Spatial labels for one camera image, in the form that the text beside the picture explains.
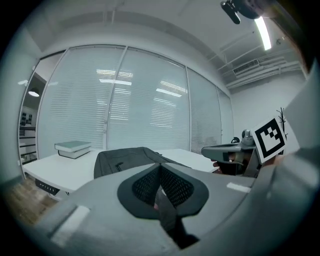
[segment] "blinds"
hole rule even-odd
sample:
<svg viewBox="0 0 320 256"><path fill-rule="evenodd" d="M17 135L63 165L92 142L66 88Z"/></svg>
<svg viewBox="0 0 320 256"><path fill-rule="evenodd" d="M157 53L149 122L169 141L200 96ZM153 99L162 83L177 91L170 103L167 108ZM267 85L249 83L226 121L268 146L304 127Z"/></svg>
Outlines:
<svg viewBox="0 0 320 256"><path fill-rule="evenodd" d="M221 112L221 143L227 144L234 138L234 118L231 100L219 88L217 90Z"/></svg>
<svg viewBox="0 0 320 256"><path fill-rule="evenodd" d="M221 144L221 117L216 86L188 69L191 105L191 152Z"/></svg>
<svg viewBox="0 0 320 256"><path fill-rule="evenodd" d="M39 158L56 154L55 143L81 140L103 149L107 107L122 48L70 49L54 71L39 110Z"/></svg>
<svg viewBox="0 0 320 256"><path fill-rule="evenodd" d="M107 149L189 150L188 93L184 67L128 49L114 84Z"/></svg>

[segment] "wooden floor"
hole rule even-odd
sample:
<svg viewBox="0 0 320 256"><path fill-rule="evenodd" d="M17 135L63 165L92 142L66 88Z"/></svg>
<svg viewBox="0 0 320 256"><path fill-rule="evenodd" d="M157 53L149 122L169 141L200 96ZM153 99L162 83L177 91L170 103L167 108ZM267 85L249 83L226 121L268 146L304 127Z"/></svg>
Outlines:
<svg viewBox="0 0 320 256"><path fill-rule="evenodd" d="M32 177L4 192L12 215L26 225L34 225L57 201L37 188Z"/></svg>

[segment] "glass wall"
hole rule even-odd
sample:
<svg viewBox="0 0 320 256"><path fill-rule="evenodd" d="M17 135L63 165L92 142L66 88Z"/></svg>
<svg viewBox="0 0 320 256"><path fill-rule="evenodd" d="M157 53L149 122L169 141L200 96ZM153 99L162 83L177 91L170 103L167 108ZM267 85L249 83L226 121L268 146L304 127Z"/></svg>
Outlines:
<svg viewBox="0 0 320 256"><path fill-rule="evenodd" d="M43 93L37 151L41 159L57 153L55 143L82 140L98 150L200 154L221 143L224 108L215 85L170 59L121 46L76 47Z"/></svg>

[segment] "air vent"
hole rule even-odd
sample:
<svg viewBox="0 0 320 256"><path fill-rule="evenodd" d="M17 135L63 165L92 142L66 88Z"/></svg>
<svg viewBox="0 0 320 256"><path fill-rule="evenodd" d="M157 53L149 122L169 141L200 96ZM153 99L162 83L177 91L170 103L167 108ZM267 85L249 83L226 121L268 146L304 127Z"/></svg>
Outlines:
<svg viewBox="0 0 320 256"><path fill-rule="evenodd" d="M249 71L249 70L252 70L252 69L255 69L259 66L259 61L258 59L254 59L254 60L251 60L245 64L242 64L241 66L238 66L236 68L234 68L232 71L233 73L235 74L235 76L237 75L240 75L246 71Z"/></svg>

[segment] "white desk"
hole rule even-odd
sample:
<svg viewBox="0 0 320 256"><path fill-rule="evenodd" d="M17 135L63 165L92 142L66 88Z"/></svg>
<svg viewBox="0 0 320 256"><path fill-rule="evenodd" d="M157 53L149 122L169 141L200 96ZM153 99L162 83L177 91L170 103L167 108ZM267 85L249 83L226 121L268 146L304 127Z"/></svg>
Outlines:
<svg viewBox="0 0 320 256"><path fill-rule="evenodd" d="M36 179L65 192L74 192L94 179L94 167L99 152L92 149L78 159L58 154L23 165L23 171ZM164 157L203 172L213 172L210 159L183 149L155 150Z"/></svg>

